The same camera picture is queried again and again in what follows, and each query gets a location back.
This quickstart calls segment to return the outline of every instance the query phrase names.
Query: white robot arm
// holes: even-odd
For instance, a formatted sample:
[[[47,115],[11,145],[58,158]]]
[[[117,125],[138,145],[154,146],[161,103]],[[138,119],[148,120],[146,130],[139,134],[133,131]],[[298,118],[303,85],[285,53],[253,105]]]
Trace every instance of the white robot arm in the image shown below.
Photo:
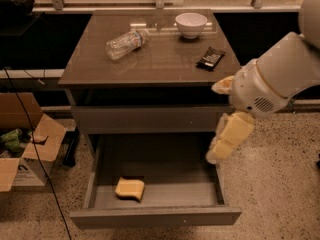
[[[226,79],[230,85],[224,90],[221,83],[213,86],[229,94],[236,112],[221,118],[207,153],[209,162],[228,157],[250,135],[254,118],[273,114],[296,94],[320,85],[320,0],[304,0],[298,20],[303,34],[287,34]]]

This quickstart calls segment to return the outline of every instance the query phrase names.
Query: open drawer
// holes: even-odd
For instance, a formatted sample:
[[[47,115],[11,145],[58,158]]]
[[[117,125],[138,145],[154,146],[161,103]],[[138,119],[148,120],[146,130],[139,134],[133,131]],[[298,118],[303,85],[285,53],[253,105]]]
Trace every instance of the open drawer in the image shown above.
[[[100,135],[82,210],[81,229],[232,225],[238,208],[224,203],[218,165],[205,160],[213,133]],[[141,202],[120,200],[120,176],[145,182]]]

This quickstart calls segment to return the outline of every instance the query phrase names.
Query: cable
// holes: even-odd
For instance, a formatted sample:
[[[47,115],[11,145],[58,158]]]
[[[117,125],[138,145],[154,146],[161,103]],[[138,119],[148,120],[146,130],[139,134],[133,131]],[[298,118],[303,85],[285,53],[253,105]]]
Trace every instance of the cable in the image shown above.
[[[32,126],[32,123],[31,123],[31,119],[30,119],[30,117],[29,117],[29,114],[28,114],[28,112],[27,112],[27,109],[26,109],[26,107],[24,106],[24,104],[23,104],[23,102],[22,102],[22,100],[21,100],[18,92],[16,91],[16,89],[15,89],[15,87],[14,87],[12,81],[11,81],[11,78],[10,78],[10,76],[9,76],[7,70],[6,70],[6,68],[4,67],[3,69],[4,69],[4,72],[6,73],[6,75],[7,75],[7,77],[8,77],[8,80],[9,80],[9,82],[10,82],[10,85],[11,85],[14,93],[16,94],[16,96],[17,96],[17,98],[18,98],[18,100],[19,100],[19,102],[20,102],[20,104],[21,104],[21,106],[22,106],[22,108],[23,108],[23,110],[24,110],[27,118],[28,118],[28,121],[29,121],[29,124],[30,124],[30,129],[31,129],[32,140],[34,140],[33,129],[32,129],[33,126]],[[34,141],[33,141],[33,146],[34,146],[34,149],[35,149],[35,151],[36,151],[39,164],[40,164],[43,172],[45,173],[46,177],[48,178],[48,182],[49,182],[49,184],[50,184],[50,187],[51,187],[52,193],[53,193],[53,195],[54,195],[54,198],[55,198],[55,200],[56,200],[57,207],[58,207],[59,212],[60,212],[60,214],[61,214],[61,217],[62,217],[62,219],[63,219],[65,228],[66,228],[67,233],[68,233],[68,236],[69,236],[69,239],[71,240],[72,238],[71,238],[71,235],[70,235],[70,230],[69,230],[68,224],[67,224],[67,222],[66,222],[66,219],[65,219],[65,217],[64,217],[64,215],[63,215],[62,209],[61,209],[61,207],[60,207],[60,203],[59,203],[58,197],[57,197],[56,192],[55,192],[55,190],[54,190],[54,187],[53,187],[53,184],[52,184],[52,182],[51,182],[51,179],[50,179],[48,173],[46,172],[46,170],[45,170],[44,167],[43,167],[43,164],[42,164],[42,162],[41,162],[41,160],[40,160],[40,156],[39,156],[39,153],[38,153],[37,146],[36,146],[36,144],[35,144]]]
[[[45,85],[45,83],[40,79],[40,78],[37,78],[37,77],[34,77],[33,75],[31,75],[30,73],[27,72],[27,70],[23,69],[23,71],[28,75],[30,76],[32,79],[36,79],[38,81],[38,83],[42,84],[42,85]],[[42,79],[45,79],[46,78],[46,70],[43,69],[43,77]]]

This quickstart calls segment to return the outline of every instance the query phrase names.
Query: green object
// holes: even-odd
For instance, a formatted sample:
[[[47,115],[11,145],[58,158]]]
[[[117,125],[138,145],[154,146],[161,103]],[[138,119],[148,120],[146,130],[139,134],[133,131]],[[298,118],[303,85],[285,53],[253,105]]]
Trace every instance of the green object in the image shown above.
[[[6,150],[14,153],[15,157],[21,156],[24,148],[21,147],[20,139],[22,137],[22,131],[20,129],[13,130],[6,134],[1,135],[0,140]]]

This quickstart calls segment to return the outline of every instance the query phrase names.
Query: small bowl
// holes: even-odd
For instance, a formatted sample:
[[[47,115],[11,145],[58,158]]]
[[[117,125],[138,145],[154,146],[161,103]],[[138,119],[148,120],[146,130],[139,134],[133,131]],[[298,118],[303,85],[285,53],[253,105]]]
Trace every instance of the small bowl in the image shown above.
[[[178,30],[187,39],[196,38],[204,29],[208,19],[199,13],[182,13],[176,17]]]

